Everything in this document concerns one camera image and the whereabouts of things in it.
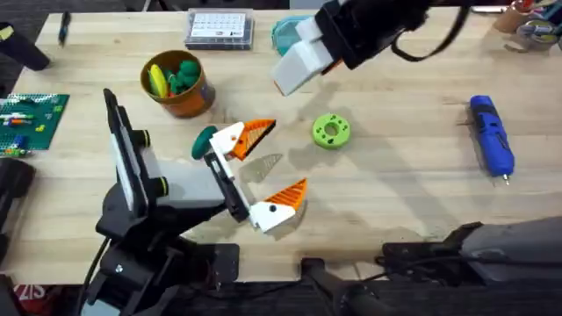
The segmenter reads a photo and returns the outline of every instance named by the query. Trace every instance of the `clear container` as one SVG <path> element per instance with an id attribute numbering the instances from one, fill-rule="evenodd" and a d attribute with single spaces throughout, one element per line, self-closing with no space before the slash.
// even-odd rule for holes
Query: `clear container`
<path id="1" fill-rule="evenodd" d="M 249 50 L 252 9 L 189 9 L 185 46 L 189 49 Z"/>

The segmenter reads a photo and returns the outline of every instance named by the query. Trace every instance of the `green donut toy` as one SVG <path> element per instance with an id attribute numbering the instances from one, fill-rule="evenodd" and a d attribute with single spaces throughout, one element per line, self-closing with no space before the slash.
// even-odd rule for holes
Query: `green donut toy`
<path id="1" fill-rule="evenodd" d="M 317 118 L 313 124 L 314 142 L 326 149 L 337 149 L 348 142 L 351 125 L 348 120 L 334 113 Z"/>

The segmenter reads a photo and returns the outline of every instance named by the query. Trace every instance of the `orange cup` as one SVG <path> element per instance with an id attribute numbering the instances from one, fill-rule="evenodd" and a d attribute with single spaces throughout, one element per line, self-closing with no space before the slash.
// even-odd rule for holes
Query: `orange cup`
<path id="1" fill-rule="evenodd" d="M 171 70 L 174 74 L 179 71 L 179 65 L 182 61 L 195 61 L 201 69 L 199 79 L 188 90 L 173 97 L 158 97 L 152 94 L 150 88 L 150 80 L 148 79 L 148 70 L 154 64 L 162 69 Z M 193 54 L 182 51 L 173 50 L 159 53 L 148 61 L 140 72 L 140 83 L 142 88 L 153 100 L 161 104 L 172 115 L 178 118 L 192 118 L 203 113 L 213 105 L 216 91 L 214 87 L 206 80 L 205 71 L 197 57 Z"/>

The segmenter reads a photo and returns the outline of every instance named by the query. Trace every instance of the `green ring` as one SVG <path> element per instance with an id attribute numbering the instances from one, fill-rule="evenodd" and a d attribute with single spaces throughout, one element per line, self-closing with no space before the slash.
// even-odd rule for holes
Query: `green ring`
<path id="1" fill-rule="evenodd" d="M 332 127 L 335 135 L 330 135 L 326 127 Z M 348 142 L 351 135 L 351 125 L 348 120 L 334 113 L 327 113 L 317 118 L 313 124 L 314 142 L 326 149 L 337 149 Z"/>
<path id="2" fill-rule="evenodd" d="M 219 129 L 216 126 L 207 126 L 199 133 L 199 136 L 193 142 L 193 147 L 191 147 L 191 157 L 195 160 L 203 158 L 203 156 L 211 148 L 211 142 L 209 140 L 213 137 L 213 134 L 218 132 Z"/>

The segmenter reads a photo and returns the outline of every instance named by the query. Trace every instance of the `wooden table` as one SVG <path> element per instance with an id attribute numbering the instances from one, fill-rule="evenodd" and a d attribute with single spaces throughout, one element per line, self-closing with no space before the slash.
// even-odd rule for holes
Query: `wooden table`
<path id="1" fill-rule="evenodd" d="M 450 29 L 455 9 L 434 9 L 402 48 L 422 54 Z M 193 119 L 172 118 L 145 95 L 142 65 L 183 47 L 185 13 L 75 14 L 68 43 L 57 44 L 61 16 L 49 16 L 38 45 L 51 68 L 25 69 L 15 92 L 69 93 L 51 148 L 27 160 L 38 177 L 5 265 L 19 283 L 81 283 L 102 236 L 94 230 L 115 182 L 102 88 L 117 95 L 138 129 L 148 129 L 163 160 L 192 165 L 191 143 L 207 124 L 274 118 L 278 126 L 234 170 L 246 190 L 265 198 L 309 179 L 299 225 L 274 236 L 236 224 L 226 212 L 188 232 L 200 242 L 241 246 L 241 280 L 286 280 L 299 259 L 339 262 L 344 276 L 367 277 L 387 241 L 440 240 L 460 224 L 512 223 L 562 213 L 562 54 L 515 54 L 490 32 L 494 16 L 472 15 L 451 48 L 409 63 L 385 51 L 361 68 L 339 67 L 282 97 L 270 78 L 278 60 L 273 24 L 296 11 L 255 11 L 251 52 L 194 53 L 218 96 Z M 466 101 L 492 96 L 516 155 L 511 185 L 491 181 L 466 125 Z M 351 122 L 339 151 L 312 142 L 313 120 L 335 112 Z M 261 180 L 269 161 L 277 164 Z"/>

